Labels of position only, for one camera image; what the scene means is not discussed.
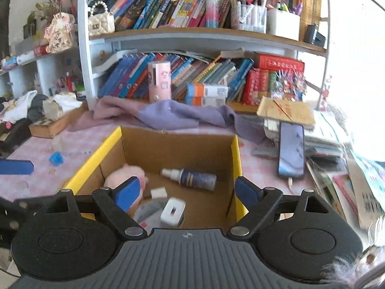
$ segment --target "yellow box edge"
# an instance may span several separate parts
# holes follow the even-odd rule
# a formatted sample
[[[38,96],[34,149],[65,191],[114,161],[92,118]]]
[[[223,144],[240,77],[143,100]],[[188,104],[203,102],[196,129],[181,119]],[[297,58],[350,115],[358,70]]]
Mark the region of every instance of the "yellow box edge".
[[[232,153],[232,168],[234,173],[234,182],[239,176],[243,176],[242,174],[242,165],[241,165],[241,154],[239,153],[239,144],[238,144],[238,136],[234,136],[234,139],[231,143],[231,153]],[[242,217],[244,217],[248,210],[241,203],[241,201],[235,196],[235,209],[237,214],[237,221],[239,221]]]
[[[95,169],[100,165],[107,153],[122,138],[122,128],[117,127],[106,140],[96,149],[89,159],[79,168],[64,188],[71,189],[76,194],[91,176]]]

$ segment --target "desk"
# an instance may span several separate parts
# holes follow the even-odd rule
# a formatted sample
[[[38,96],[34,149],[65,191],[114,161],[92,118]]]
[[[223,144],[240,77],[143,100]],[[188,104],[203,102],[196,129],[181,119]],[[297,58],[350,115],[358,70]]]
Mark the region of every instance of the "desk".
[[[1,175],[0,196],[7,200],[24,197],[54,195],[64,183],[85,163],[88,157],[100,146],[103,140],[116,128],[115,124],[93,127],[82,131],[63,131],[60,137],[66,151],[63,152],[64,163],[53,167],[49,156],[53,153],[52,139],[31,137],[21,145],[9,159],[30,160],[35,170],[31,175]],[[212,125],[202,125],[197,129],[182,129],[170,133],[185,134],[235,134],[234,129],[220,128]],[[269,146],[266,140],[260,146]],[[277,177],[277,161],[251,156],[255,144],[239,138],[239,149],[243,176],[260,188],[273,186],[284,194],[300,195],[305,188],[314,189],[313,181],[308,172],[301,181],[293,182],[293,192],[287,186],[287,181]]]

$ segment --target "purple cloth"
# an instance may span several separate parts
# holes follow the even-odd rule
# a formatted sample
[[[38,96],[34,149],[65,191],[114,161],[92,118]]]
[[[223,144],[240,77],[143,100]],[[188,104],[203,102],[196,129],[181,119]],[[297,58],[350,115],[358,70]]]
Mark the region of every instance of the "purple cloth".
[[[197,128],[200,123],[209,123],[223,128],[234,126],[240,137],[254,143],[259,144],[265,138],[263,126],[252,126],[247,119],[242,118],[226,105],[201,107],[174,100],[146,104],[110,96],[100,99],[95,110],[84,113],[70,130],[76,131],[109,124],[115,118],[157,130]]]

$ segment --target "phone screen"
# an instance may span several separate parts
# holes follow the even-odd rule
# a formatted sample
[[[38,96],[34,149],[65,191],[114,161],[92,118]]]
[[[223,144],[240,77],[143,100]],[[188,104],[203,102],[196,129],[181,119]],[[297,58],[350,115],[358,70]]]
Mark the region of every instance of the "phone screen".
[[[304,155],[303,126],[281,122],[278,174],[287,178],[303,176],[305,173]]]

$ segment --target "pink bottle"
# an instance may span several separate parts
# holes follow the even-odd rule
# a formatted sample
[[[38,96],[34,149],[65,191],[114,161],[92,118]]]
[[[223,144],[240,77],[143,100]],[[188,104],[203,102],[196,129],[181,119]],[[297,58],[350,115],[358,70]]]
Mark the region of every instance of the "pink bottle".
[[[171,66],[170,62],[148,63],[148,91],[151,103],[171,99]]]

